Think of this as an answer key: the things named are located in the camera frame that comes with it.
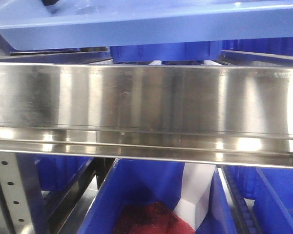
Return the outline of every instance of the red fabric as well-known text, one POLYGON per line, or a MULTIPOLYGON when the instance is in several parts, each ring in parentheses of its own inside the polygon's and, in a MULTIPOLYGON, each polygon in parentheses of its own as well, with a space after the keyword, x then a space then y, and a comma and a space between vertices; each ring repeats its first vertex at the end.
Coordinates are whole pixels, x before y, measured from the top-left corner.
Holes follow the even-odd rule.
POLYGON ((194 234, 193 228, 163 203, 147 206, 127 205, 113 234, 194 234))

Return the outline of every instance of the stainless steel beam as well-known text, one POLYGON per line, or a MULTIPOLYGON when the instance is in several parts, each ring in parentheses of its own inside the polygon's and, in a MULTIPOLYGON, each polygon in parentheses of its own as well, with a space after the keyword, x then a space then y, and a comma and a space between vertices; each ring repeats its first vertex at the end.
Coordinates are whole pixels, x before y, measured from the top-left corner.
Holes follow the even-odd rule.
POLYGON ((0 152, 0 184, 16 234, 49 233, 33 157, 0 152))
POLYGON ((293 69, 0 63, 0 151, 293 167, 293 69))

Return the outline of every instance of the blue tray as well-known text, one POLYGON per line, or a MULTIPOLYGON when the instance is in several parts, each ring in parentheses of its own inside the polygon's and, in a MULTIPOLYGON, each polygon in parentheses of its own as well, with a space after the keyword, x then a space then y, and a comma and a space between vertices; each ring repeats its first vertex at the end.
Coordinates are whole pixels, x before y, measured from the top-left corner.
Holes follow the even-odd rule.
POLYGON ((254 213, 265 234, 293 234, 293 170, 257 169, 254 213))
POLYGON ((293 0, 0 0, 17 50, 293 37, 293 0))
POLYGON ((35 155, 41 190, 64 190, 88 160, 82 156, 35 155))
MULTIPOLYGON (((81 225, 78 234, 110 234, 126 204, 164 202, 174 209, 180 199, 183 163, 118 160, 81 225)), ((197 234, 236 234, 220 177, 215 172, 210 189, 209 212, 197 234)))

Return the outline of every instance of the blue storage bin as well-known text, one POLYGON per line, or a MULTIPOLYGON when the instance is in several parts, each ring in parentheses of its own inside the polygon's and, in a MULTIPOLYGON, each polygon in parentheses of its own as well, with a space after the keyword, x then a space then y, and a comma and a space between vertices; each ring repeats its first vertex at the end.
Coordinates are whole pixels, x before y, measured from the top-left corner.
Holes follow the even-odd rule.
POLYGON ((228 166, 236 185, 244 198, 254 200, 257 194, 257 172, 255 167, 228 166))
MULTIPOLYGON (((126 204, 161 201, 171 210, 180 199, 184 163, 117 160, 111 168, 78 234, 110 234, 126 204)), ((215 171, 209 212, 197 234, 236 234, 219 174, 215 171)))
POLYGON ((293 56, 293 38, 227 40, 223 49, 293 56))
POLYGON ((265 234, 293 234, 293 170, 257 169, 254 213, 265 234))
POLYGON ((293 0, 0 0, 17 50, 293 37, 293 0))
POLYGON ((112 46, 114 62, 191 61, 218 59, 222 41, 112 46))
POLYGON ((89 157, 35 155, 41 190, 62 191, 89 157))

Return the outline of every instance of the reflective metal surface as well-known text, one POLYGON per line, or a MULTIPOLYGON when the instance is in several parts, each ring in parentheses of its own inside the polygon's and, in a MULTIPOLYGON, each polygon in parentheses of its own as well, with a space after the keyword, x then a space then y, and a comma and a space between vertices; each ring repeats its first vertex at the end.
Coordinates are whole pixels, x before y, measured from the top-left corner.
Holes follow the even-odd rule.
POLYGON ((109 52, 70 52, 0 57, 0 62, 87 64, 111 59, 109 52))
POLYGON ((293 69, 0 63, 0 151, 293 167, 293 69))

